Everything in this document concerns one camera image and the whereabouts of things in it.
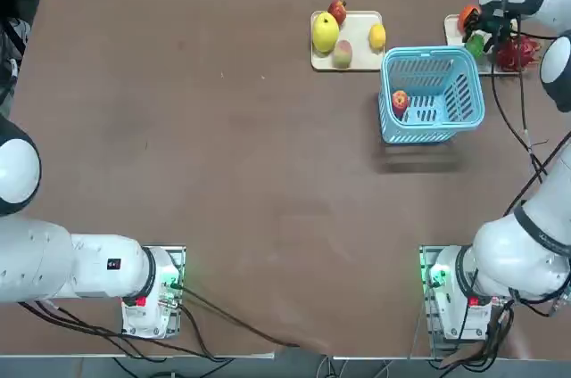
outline wire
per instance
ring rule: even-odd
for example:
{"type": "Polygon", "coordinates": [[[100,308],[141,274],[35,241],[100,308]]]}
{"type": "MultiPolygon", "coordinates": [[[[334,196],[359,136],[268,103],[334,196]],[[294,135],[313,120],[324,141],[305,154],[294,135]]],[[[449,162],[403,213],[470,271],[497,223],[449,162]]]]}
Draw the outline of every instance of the wire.
{"type": "Polygon", "coordinates": [[[206,378],[207,376],[210,376],[216,372],[218,372],[220,369],[222,369],[223,367],[228,366],[229,364],[231,364],[234,360],[236,360],[235,358],[230,358],[229,360],[226,361],[226,363],[223,363],[222,365],[216,366],[214,369],[208,371],[206,374],[202,374],[200,375],[198,378],[206,378]]]}
{"type": "MultiPolygon", "coordinates": [[[[498,111],[500,112],[501,118],[503,119],[503,122],[505,122],[506,126],[508,126],[509,131],[511,131],[511,134],[517,139],[517,141],[525,148],[525,150],[527,152],[529,152],[529,148],[527,147],[527,144],[525,143],[525,141],[520,137],[520,135],[517,133],[517,131],[513,128],[513,126],[511,125],[511,123],[508,120],[508,117],[506,115],[506,112],[503,110],[503,108],[501,107],[501,103],[500,103],[500,98],[498,97],[498,92],[496,90],[496,77],[495,77],[495,65],[496,65],[496,54],[498,53],[498,33],[495,32],[493,34],[493,49],[492,49],[492,70],[490,72],[490,78],[492,81],[492,94],[493,94],[493,100],[496,102],[496,106],[498,107],[498,111]]],[[[530,157],[532,162],[534,162],[535,164],[539,165],[539,167],[541,168],[541,164],[542,162],[539,161],[539,159],[535,156],[535,154],[533,154],[532,152],[530,152],[530,157]]],[[[542,170],[542,172],[547,175],[547,171],[545,170],[545,168],[542,170]]]]}
{"type": "Polygon", "coordinates": [[[211,360],[212,362],[226,362],[225,359],[223,358],[216,358],[214,357],[214,355],[206,348],[206,344],[204,343],[204,339],[203,336],[200,333],[200,329],[198,328],[198,324],[196,323],[196,320],[194,319],[194,316],[192,315],[192,313],[190,312],[190,310],[188,308],[186,308],[184,305],[180,304],[178,306],[178,309],[180,309],[186,317],[188,317],[188,319],[190,320],[191,325],[193,326],[194,329],[194,333],[196,334],[196,339],[198,340],[198,345],[200,346],[201,350],[203,351],[204,355],[211,360]]]}
{"type": "Polygon", "coordinates": [[[389,366],[393,361],[385,362],[383,360],[383,367],[381,367],[376,374],[373,375],[373,378],[378,378],[381,374],[386,370],[386,378],[389,378],[389,366]]]}
{"type": "MultiPolygon", "coordinates": [[[[520,102],[521,102],[521,124],[524,129],[525,134],[525,144],[527,146],[527,151],[529,153],[529,159],[532,162],[532,167],[535,171],[538,169],[538,164],[534,161],[532,156],[534,155],[534,150],[532,142],[529,137],[529,130],[527,129],[527,118],[525,117],[525,91],[524,91],[524,76],[522,74],[521,67],[521,16],[517,17],[517,77],[519,79],[519,91],[520,91],[520,102]]],[[[538,176],[539,183],[542,184],[543,180],[541,176],[538,176]]]]}
{"type": "Polygon", "coordinates": [[[430,367],[432,367],[433,369],[436,369],[437,371],[440,371],[440,367],[439,367],[439,366],[434,366],[434,365],[432,364],[432,362],[434,362],[434,360],[427,360],[426,362],[427,362],[427,363],[430,365],[430,367]]]}
{"type": "Polygon", "coordinates": [[[508,206],[508,208],[506,209],[506,211],[504,212],[503,216],[507,216],[511,210],[516,206],[516,204],[519,203],[519,201],[521,200],[521,198],[525,195],[525,193],[527,192],[527,190],[530,188],[531,185],[534,184],[535,179],[540,175],[541,172],[543,172],[545,170],[545,168],[553,161],[553,159],[556,157],[556,155],[558,154],[559,150],[565,146],[565,144],[567,143],[567,141],[571,139],[571,131],[569,131],[564,137],[563,139],[561,139],[561,141],[557,144],[557,146],[553,149],[553,151],[551,151],[551,154],[549,157],[547,157],[547,160],[545,160],[543,162],[543,164],[538,168],[538,171],[535,172],[535,174],[527,181],[527,183],[524,185],[524,187],[521,189],[521,191],[519,191],[519,193],[516,195],[516,197],[513,199],[513,201],[511,202],[511,204],[508,206]]]}
{"type": "Polygon", "coordinates": [[[329,359],[329,356],[324,356],[321,361],[319,362],[319,366],[318,366],[318,370],[315,373],[315,378],[319,378],[319,372],[321,372],[321,368],[323,367],[323,364],[329,359]]]}
{"type": "Polygon", "coordinates": [[[123,335],[118,336],[118,339],[124,341],[125,343],[127,343],[129,345],[130,348],[133,349],[133,351],[135,351],[138,354],[137,356],[134,356],[133,354],[129,353],[128,351],[126,351],[123,347],[121,347],[117,342],[115,342],[114,340],[112,340],[110,337],[105,336],[102,333],[99,333],[98,331],[102,330],[103,328],[98,328],[96,326],[91,326],[88,325],[86,322],[84,322],[83,320],[80,320],[79,318],[75,317],[74,315],[72,315],[68,310],[64,309],[64,308],[59,308],[57,306],[55,306],[54,304],[52,304],[52,306],[56,309],[58,309],[59,311],[61,311],[63,314],[65,314],[66,316],[68,316],[69,318],[71,318],[72,320],[68,320],[64,317],[61,316],[57,316],[56,314],[52,313],[50,310],[48,310],[44,304],[42,304],[40,301],[36,302],[36,305],[40,308],[40,310],[42,310],[45,314],[47,314],[48,316],[50,316],[51,318],[53,318],[54,320],[59,320],[63,323],[67,323],[70,325],[82,325],[86,328],[89,328],[91,330],[93,330],[94,332],[96,332],[98,334],[98,336],[101,336],[102,338],[104,338],[105,340],[107,340],[110,344],[112,344],[113,346],[115,346],[115,348],[117,348],[119,351],[123,352],[127,357],[135,359],[135,360],[146,360],[148,362],[151,363],[163,363],[164,361],[166,361],[166,358],[160,360],[160,359],[156,359],[156,358],[150,358],[145,356],[131,341],[126,340],[125,338],[123,338],[123,335]]]}
{"type": "Polygon", "coordinates": [[[218,313],[220,313],[222,316],[224,316],[230,322],[234,323],[235,325],[242,326],[243,328],[249,330],[252,333],[255,333],[256,335],[260,336],[261,338],[263,338],[266,341],[272,342],[272,343],[277,344],[277,345],[282,345],[284,347],[294,347],[294,348],[299,347],[299,345],[297,345],[297,344],[293,344],[291,342],[281,341],[278,338],[274,338],[272,336],[269,336],[268,334],[266,334],[266,333],[256,329],[255,327],[247,324],[245,321],[240,320],[239,318],[237,318],[235,316],[232,316],[230,313],[228,313],[227,311],[223,310],[220,307],[217,307],[216,305],[214,305],[213,303],[211,303],[210,301],[208,301],[207,299],[205,299],[204,297],[202,297],[198,293],[193,292],[190,289],[187,289],[186,287],[181,286],[180,284],[173,283],[170,285],[170,287],[172,287],[173,289],[181,290],[181,291],[189,294],[190,296],[198,299],[199,301],[203,302],[206,306],[208,306],[208,307],[212,308],[213,310],[217,311],[218,313]]]}
{"type": "Polygon", "coordinates": [[[125,371],[125,374],[129,375],[131,378],[139,378],[136,374],[129,371],[119,360],[117,360],[117,358],[111,357],[111,360],[115,362],[121,369],[123,369],[123,371],[125,371]]]}
{"type": "Polygon", "coordinates": [[[45,314],[41,313],[40,311],[37,311],[35,308],[31,307],[26,302],[19,302],[18,304],[21,307],[25,308],[29,313],[33,314],[34,316],[36,316],[38,318],[41,318],[45,322],[50,323],[52,325],[63,327],[65,329],[70,329],[72,331],[85,333],[87,335],[95,335],[95,336],[104,335],[104,336],[108,336],[108,337],[112,337],[112,338],[144,341],[144,342],[148,342],[150,344],[158,345],[159,347],[163,347],[165,349],[174,349],[175,351],[180,351],[180,352],[183,352],[186,354],[192,354],[194,356],[207,358],[204,354],[193,351],[191,349],[185,349],[185,348],[179,347],[177,345],[168,344],[167,342],[162,342],[159,340],[154,340],[154,339],[149,339],[149,338],[143,338],[141,336],[124,334],[124,333],[116,333],[116,332],[110,331],[109,329],[106,329],[106,328],[101,327],[101,326],[90,325],[89,327],[85,327],[83,325],[69,325],[67,323],[62,322],[61,320],[53,319],[50,316],[45,315],[45,314]]]}
{"type": "Polygon", "coordinates": [[[339,376],[337,376],[337,378],[341,378],[341,376],[343,375],[343,372],[345,371],[345,368],[347,367],[348,363],[349,363],[349,360],[345,360],[343,362],[343,365],[341,366],[341,370],[339,371],[339,376]]]}
{"type": "MultiPolygon", "coordinates": [[[[511,33],[518,33],[516,30],[511,30],[511,33]]],[[[526,32],[519,32],[519,35],[523,35],[524,37],[532,37],[533,39],[545,39],[546,41],[554,41],[558,37],[545,37],[543,35],[535,35],[533,33],[526,33],[526,32]]]]}

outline lemon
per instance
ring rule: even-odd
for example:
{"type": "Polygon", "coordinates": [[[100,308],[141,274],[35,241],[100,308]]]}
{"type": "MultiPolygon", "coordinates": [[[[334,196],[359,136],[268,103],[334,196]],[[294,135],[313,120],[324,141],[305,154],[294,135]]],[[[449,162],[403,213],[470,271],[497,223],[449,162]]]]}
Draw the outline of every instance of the lemon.
{"type": "Polygon", "coordinates": [[[386,32],[381,23],[371,26],[368,32],[368,43],[374,51],[381,51],[385,46],[386,32]]]}

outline red apple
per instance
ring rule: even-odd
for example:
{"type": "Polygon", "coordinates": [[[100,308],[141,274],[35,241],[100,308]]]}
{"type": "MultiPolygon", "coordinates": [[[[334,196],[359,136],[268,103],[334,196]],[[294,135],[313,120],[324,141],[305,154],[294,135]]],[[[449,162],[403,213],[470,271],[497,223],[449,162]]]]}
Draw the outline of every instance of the red apple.
{"type": "Polygon", "coordinates": [[[333,15],[333,18],[337,21],[337,24],[341,26],[345,21],[345,17],[347,17],[347,10],[345,10],[346,2],[344,1],[333,1],[331,5],[329,5],[329,12],[333,15]]]}
{"type": "Polygon", "coordinates": [[[402,119],[404,112],[409,107],[409,97],[402,90],[395,91],[393,93],[392,103],[394,116],[398,119],[402,119]]]}

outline red fruit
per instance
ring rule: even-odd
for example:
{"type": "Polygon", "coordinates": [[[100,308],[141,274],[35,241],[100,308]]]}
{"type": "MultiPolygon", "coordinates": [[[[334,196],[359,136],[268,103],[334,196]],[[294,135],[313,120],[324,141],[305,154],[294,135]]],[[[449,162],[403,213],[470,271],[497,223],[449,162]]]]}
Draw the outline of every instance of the red fruit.
{"type": "Polygon", "coordinates": [[[504,44],[498,45],[498,53],[496,54],[496,64],[506,72],[517,72],[519,68],[519,60],[521,60],[522,69],[528,64],[535,63],[535,54],[542,48],[538,43],[529,37],[521,37],[521,57],[517,58],[519,50],[519,41],[516,37],[511,37],[504,44]]]}
{"type": "Polygon", "coordinates": [[[404,115],[404,112],[409,107],[409,97],[402,90],[395,91],[393,93],[391,102],[393,104],[394,116],[398,119],[401,119],[404,115]]]}
{"type": "Polygon", "coordinates": [[[333,15],[333,18],[337,21],[337,24],[341,26],[347,17],[347,10],[345,10],[346,3],[344,1],[333,1],[327,12],[333,15]]]}

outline yellow fruit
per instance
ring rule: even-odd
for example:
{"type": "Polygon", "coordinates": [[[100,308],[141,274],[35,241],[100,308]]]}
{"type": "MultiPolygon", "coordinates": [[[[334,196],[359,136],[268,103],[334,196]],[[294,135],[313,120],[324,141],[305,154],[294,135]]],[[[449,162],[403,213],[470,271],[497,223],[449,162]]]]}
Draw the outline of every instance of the yellow fruit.
{"type": "Polygon", "coordinates": [[[371,26],[368,32],[368,43],[374,51],[381,51],[385,46],[386,32],[382,24],[377,23],[371,26]]]}
{"type": "Polygon", "coordinates": [[[322,12],[313,21],[313,46],[321,53],[329,53],[339,38],[339,25],[329,12],[322,12]]]}

